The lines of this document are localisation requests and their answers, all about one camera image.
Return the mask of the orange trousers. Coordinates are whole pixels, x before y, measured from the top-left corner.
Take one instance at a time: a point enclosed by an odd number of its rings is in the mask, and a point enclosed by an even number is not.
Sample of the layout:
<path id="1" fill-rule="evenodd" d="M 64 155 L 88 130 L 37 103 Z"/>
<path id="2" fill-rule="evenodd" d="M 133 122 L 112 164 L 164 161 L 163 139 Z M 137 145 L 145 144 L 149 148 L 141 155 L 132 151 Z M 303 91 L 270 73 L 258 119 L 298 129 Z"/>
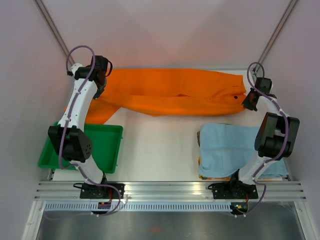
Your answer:
<path id="1" fill-rule="evenodd" d="M 150 116 L 222 116 L 244 111 L 241 75 L 191 68 L 123 68 L 107 77 L 87 124 L 103 124 L 120 108 Z"/>

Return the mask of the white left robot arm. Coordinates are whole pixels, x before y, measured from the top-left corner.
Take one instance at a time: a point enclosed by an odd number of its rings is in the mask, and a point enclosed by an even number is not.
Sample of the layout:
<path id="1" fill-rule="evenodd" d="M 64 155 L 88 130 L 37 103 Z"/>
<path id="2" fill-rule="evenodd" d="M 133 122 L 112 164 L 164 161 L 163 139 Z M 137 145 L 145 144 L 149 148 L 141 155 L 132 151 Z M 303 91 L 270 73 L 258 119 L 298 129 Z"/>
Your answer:
<path id="1" fill-rule="evenodd" d="M 112 63 L 101 55 L 93 56 L 88 66 L 74 64 L 68 72 L 74 77 L 68 105 L 57 125 L 48 129 L 59 168 L 78 170 L 84 182 L 92 185 L 91 193 L 99 199 L 108 195 L 109 186 L 103 183 L 105 174 L 93 158 L 93 142 L 84 133 L 84 128 L 90 104 L 103 93 L 111 71 Z"/>

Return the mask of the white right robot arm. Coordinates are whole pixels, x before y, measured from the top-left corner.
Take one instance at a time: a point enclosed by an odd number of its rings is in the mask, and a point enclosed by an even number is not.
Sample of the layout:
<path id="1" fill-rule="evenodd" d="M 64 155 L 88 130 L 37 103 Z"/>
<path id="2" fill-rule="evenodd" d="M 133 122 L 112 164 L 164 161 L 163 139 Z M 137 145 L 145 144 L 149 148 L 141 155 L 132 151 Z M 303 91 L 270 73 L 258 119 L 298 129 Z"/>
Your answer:
<path id="1" fill-rule="evenodd" d="M 246 185 L 255 185 L 268 167 L 291 155 L 300 120 L 289 116 L 271 94 L 272 80 L 258 77 L 250 88 L 242 105 L 245 109 L 258 111 L 263 120 L 254 141 L 256 151 L 253 158 L 238 171 L 238 180 L 228 185 L 228 193 L 240 198 L 246 192 Z"/>

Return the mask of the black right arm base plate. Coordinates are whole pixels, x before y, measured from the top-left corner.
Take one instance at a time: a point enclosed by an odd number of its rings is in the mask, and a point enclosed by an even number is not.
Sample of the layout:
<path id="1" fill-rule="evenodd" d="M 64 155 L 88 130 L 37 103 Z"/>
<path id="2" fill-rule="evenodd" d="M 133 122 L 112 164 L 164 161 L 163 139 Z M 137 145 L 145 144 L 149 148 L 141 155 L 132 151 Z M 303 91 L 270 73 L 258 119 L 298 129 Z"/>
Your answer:
<path id="1" fill-rule="evenodd" d="M 229 182 L 218 182 L 208 186 L 215 200 L 246 200 L 258 199 L 255 185 L 238 184 L 231 185 Z"/>

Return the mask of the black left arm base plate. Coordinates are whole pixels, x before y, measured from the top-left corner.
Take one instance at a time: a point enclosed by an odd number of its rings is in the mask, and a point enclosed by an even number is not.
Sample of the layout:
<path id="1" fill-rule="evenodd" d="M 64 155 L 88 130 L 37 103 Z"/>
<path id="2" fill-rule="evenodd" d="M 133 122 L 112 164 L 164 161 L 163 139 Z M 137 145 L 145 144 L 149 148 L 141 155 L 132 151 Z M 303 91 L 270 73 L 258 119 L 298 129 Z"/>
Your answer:
<path id="1" fill-rule="evenodd" d="M 111 183 L 112 187 L 103 187 L 96 185 L 89 185 L 87 183 L 74 183 L 73 187 L 80 190 L 80 199 L 120 199 L 123 198 L 125 193 L 125 184 L 123 183 Z"/>

